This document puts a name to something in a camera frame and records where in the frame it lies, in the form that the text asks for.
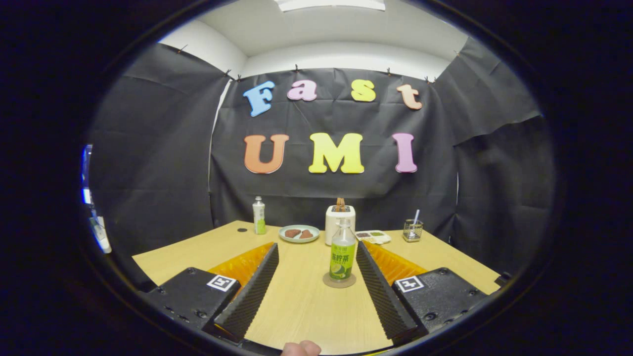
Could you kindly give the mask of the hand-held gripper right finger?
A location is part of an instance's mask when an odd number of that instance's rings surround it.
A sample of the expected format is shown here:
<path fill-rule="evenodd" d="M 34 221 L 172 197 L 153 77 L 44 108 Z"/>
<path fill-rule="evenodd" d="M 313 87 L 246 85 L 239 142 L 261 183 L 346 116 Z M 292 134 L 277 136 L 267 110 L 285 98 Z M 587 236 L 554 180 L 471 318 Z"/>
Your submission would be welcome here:
<path fill-rule="evenodd" d="M 447 267 L 421 267 L 366 242 L 357 264 L 378 318 L 392 341 L 412 341 L 439 331 L 466 315 L 488 294 Z"/>

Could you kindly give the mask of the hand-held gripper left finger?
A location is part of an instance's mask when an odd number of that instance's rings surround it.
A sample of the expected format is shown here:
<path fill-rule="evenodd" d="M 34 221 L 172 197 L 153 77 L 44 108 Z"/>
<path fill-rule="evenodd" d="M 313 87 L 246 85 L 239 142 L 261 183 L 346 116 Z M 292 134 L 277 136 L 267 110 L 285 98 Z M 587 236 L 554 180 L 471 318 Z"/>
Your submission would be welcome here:
<path fill-rule="evenodd" d="M 208 271 L 188 267 L 146 293 L 145 299 L 184 326 L 239 343 L 278 263 L 278 245 L 270 242 Z"/>

